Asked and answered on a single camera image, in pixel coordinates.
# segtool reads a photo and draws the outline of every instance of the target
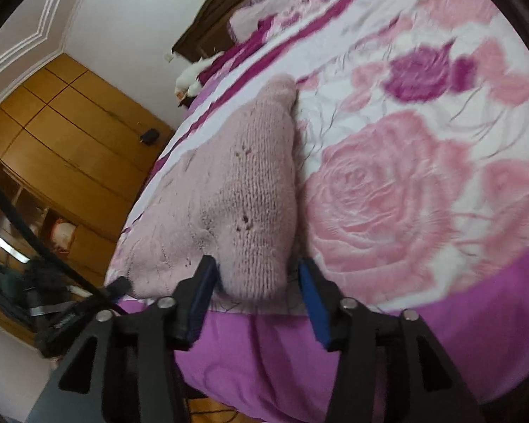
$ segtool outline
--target screw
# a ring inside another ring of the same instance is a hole
[[[352,297],[345,297],[341,299],[339,304],[343,310],[352,310],[359,306],[359,303]]]
[[[419,319],[418,313],[415,310],[412,310],[411,308],[404,310],[402,312],[402,315],[408,321],[417,321]]]
[[[174,307],[176,301],[172,297],[163,297],[157,301],[159,308],[171,308]]]
[[[104,321],[108,321],[112,316],[110,310],[102,310],[96,314],[96,320],[103,323]]]

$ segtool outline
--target wooden headboard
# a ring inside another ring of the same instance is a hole
[[[194,22],[172,47],[174,52],[196,62],[233,46],[227,22],[245,0],[206,0]]]

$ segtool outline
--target wooden wardrobe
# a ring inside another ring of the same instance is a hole
[[[148,129],[160,137],[140,141]],[[131,98],[63,54],[0,105],[0,187],[36,234],[51,245],[59,221],[76,226],[61,257],[102,285],[126,217],[174,131]],[[0,212],[0,238],[35,252]],[[0,248],[0,261],[23,264]],[[0,312],[0,325],[31,343],[30,332]]]

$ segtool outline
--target knitted fabric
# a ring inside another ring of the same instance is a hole
[[[163,177],[111,265],[135,297],[171,294],[203,254],[216,258],[235,299],[272,298],[286,286],[297,223],[296,93],[291,77],[273,78]]]

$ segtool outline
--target bedsheet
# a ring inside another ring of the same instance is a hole
[[[277,73],[298,79],[300,252],[373,309],[417,307],[480,401],[529,374],[529,52],[489,0],[330,0],[221,78],[132,209]],[[296,275],[278,300],[215,298],[187,382],[268,421],[322,421],[337,355]]]

